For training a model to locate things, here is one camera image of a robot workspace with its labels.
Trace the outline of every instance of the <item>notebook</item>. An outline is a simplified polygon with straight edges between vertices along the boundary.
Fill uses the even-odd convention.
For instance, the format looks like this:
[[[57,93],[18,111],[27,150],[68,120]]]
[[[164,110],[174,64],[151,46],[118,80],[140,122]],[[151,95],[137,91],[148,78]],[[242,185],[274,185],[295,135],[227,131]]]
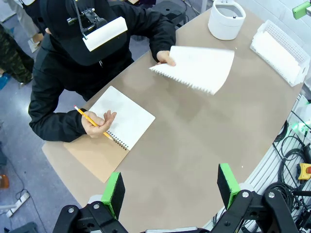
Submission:
[[[172,46],[170,57],[174,59],[176,66],[160,64],[150,70],[214,95],[229,75],[234,51]]]
[[[155,119],[152,114],[112,86],[90,109],[98,116],[103,116],[108,110],[117,112],[108,131],[114,141],[104,135],[99,138],[83,135],[73,142],[64,142],[65,148],[103,183]]]
[[[117,115],[107,133],[127,150],[133,148],[155,119],[152,114],[113,86],[108,87],[90,108],[90,111],[99,117],[103,117],[108,110],[117,112]]]

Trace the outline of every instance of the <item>camouflage pants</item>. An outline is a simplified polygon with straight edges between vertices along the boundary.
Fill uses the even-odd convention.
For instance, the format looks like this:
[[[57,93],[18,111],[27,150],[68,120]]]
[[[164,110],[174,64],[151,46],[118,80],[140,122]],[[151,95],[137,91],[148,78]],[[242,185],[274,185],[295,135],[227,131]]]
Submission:
[[[0,67],[20,83],[31,81],[34,60],[25,54],[2,25],[0,25]]]

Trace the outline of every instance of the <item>white plastic basket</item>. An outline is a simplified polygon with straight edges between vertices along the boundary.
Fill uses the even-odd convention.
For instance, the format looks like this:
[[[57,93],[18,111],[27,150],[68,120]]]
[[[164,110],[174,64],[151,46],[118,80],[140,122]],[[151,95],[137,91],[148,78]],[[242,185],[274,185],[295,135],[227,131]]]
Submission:
[[[286,49],[298,62],[300,66],[300,71],[298,72],[295,81],[291,81],[285,73],[282,72],[279,68],[274,66],[274,64],[259,54],[253,46],[254,39],[259,33],[268,32],[274,40],[276,40],[284,49]],[[257,53],[263,60],[265,60],[276,72],[278,72],[291,86],[295,86],[298,83],[302,83],[306,77],[306,74],[309,70],[310,56],[296,43],[294,42],[285,32],[283,32],[277,25],[275,25],[270,20],[267,20],[263,23],[257,30],[257,33],[254,35],[253,42],[250,46],[250,49]]]

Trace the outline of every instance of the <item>sleeve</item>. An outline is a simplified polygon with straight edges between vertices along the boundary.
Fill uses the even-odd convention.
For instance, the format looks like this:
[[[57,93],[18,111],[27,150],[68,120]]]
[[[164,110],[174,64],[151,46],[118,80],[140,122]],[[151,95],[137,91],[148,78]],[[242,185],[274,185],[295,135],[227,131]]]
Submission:
[[[176,43],[175,26],[160,12],[152,9],[131,6],[121,3],[121,14],[125,18],[131,35],[146,36],[150,40],[150,50],[153,58],[161,50],[170,50]]]
[[[43,140],[71,142],[85,130],[76,111],[54,113],[64,88],[55,77],[34,70],[33,90],[28,113],[32,130]]]

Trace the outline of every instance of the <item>brown cardboard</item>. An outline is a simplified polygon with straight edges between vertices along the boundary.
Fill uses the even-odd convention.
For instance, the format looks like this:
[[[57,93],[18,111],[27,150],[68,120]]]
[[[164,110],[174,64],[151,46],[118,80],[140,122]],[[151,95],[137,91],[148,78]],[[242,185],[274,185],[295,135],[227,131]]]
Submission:
[[[102,182],[108,180],[129,152],[104,135],[99,138],[83,135],[71,143],[64,143],[64,146]]]

